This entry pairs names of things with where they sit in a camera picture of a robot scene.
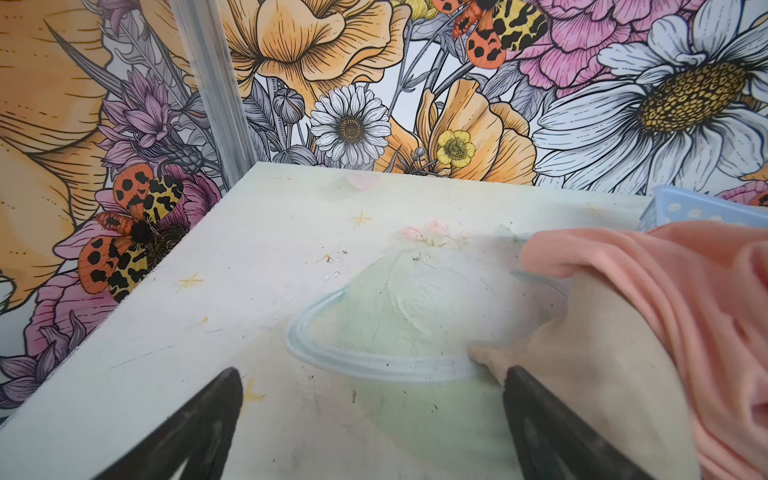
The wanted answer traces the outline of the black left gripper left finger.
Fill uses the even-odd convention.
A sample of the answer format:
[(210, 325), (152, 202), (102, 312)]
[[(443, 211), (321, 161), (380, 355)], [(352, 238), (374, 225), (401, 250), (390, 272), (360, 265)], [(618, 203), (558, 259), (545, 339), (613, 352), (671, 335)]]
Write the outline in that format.
[(98, 479), (219, 479), (243, 405), (238, 370), (224, 369)]

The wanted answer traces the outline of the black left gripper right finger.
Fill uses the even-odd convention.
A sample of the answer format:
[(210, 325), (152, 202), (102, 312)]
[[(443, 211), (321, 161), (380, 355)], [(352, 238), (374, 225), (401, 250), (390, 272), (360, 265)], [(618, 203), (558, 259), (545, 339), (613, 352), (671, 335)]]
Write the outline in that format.
[(526, 479), (648, 479), (526, 369), (507, 372), (503, 405)]

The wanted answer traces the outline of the pink graphic t-shirt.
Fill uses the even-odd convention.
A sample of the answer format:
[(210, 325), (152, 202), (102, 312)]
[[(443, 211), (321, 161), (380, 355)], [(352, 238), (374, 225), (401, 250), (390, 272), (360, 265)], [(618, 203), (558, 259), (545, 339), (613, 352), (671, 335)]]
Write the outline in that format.
[(534, 234), (523, 269), (594, 270), (642, 315), (682, 381), (698, 458), (717, 479), (767, 475), (767, 233), (714, 221), (647, 233)]

